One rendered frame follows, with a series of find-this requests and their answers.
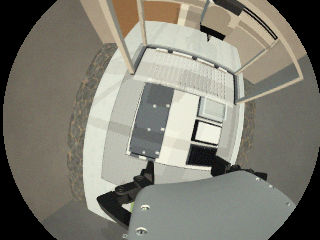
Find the dark grey plate carrier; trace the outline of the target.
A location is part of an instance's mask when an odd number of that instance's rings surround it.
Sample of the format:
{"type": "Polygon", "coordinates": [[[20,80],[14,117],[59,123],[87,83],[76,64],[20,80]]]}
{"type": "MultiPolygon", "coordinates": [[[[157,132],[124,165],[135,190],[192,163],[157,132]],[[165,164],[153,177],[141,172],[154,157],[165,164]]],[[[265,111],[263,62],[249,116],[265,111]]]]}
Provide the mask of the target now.
{"type": "Polygon", "coordinates": [[[130,156],[159,159],[175,88],[145,83],[130,140],[130,156]]]}

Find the grey perforated base plate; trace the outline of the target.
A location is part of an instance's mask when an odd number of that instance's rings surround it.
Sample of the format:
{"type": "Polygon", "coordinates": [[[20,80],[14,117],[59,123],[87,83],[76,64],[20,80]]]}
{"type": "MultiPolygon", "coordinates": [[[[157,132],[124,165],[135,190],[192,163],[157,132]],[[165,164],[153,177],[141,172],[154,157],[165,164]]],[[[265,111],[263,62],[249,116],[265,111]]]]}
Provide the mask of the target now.
{"type": "MultiPolygon", "coordinates": [[[[134,80],[127,69],[110,116],[102,159],[101,179],[115,185],[130,183],[147,162],[125,155],[137,103],[145,81],[134,80]]],[[[216,156],[230,163],[236,141],[240,104],[227,106],[226,120],[216,156]]],[[[154,163],[154,183],[178,183],[211,178],[211,171],[191,170],[154,163]]]]}

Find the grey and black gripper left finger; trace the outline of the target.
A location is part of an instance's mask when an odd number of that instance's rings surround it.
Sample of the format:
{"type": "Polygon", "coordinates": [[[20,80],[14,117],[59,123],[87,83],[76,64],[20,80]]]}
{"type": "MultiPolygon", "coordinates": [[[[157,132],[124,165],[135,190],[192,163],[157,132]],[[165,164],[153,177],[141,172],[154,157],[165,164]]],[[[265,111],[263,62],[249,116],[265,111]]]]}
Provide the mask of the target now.
{"type": "Polygon", "coordinates": [[[107,192],[96,198],[100,208],[126,230],[129,230],[131,212],[123,208],[122,204],[134,202],[142,188],[154,185],[154,162],[148,161],[146,169],[142,169],[140,175],[135,176],[133,180],[115,187],[113,192],[107,192]]]}

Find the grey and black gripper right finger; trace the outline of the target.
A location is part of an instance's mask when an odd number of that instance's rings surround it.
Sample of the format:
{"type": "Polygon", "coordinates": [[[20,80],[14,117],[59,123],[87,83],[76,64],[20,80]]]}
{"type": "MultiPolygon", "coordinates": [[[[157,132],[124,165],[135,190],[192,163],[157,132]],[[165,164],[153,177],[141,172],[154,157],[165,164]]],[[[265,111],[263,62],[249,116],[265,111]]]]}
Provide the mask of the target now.
{"type": "Polygon", "coordinates": [[[248,171],[251,174],[254,174],[256,176],[258,176],[259,178],[263,179],[263,180],[267,180],[267,174],[266,173],[261,173],[261,172],[255,172],[252,169],[241,169],[240,165],[232,165],[231,163],[227,162],[226,160],[222,159],[219,156],[214,156],[212,159],[212,166],[211,166],[211,175],[213,177],[218,176],[218,175],[222,175],[222,174],[226,174],[226,173],[230,173],[233,171],[248,171]]]}

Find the black well plate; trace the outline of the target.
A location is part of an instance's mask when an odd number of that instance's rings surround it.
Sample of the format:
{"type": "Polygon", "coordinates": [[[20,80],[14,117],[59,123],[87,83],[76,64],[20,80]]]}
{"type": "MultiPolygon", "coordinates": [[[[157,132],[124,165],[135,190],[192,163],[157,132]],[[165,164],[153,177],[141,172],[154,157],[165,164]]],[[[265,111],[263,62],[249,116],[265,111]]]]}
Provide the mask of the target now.
{"type": "Polygon", "coordinates": [[[216,152],[217,152],[217,149],[192,146],[188,164],[200,165],[200,166],[212,166],[212,157],[216,156],[216,152]],[[197,153],[196,153],[196,151],[197,151],[197,153]],[[204,154],[203,154],[203,152],[204,152],[204,154]],[[206,158],[206,160],[205,160],[205,158],[206,158]]]}

